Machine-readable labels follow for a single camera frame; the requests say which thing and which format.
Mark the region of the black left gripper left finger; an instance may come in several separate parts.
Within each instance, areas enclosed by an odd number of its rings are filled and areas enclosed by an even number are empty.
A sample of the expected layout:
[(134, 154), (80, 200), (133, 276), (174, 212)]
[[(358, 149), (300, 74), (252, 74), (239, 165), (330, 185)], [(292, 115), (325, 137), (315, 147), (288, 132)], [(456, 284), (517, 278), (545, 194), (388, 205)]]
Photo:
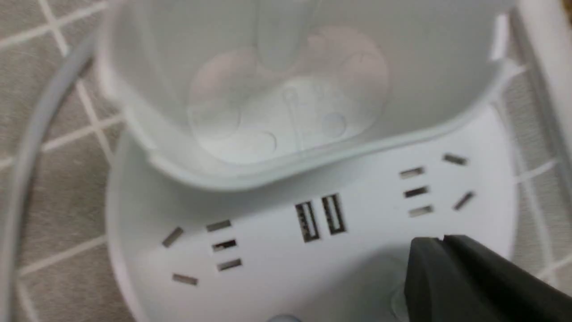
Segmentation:
[(460, 259), (438, 238), (411, 241), (404, 284), (411, 322), (495, 322)]

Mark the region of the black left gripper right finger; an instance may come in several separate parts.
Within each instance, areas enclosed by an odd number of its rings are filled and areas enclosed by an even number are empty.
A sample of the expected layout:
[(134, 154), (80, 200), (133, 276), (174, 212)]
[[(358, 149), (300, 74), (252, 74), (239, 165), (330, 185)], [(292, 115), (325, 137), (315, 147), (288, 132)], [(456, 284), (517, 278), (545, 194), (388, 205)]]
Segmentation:
[(468, 236), (445, 236), (478, 289), (512, 322), (570, 322), (569, 295)]

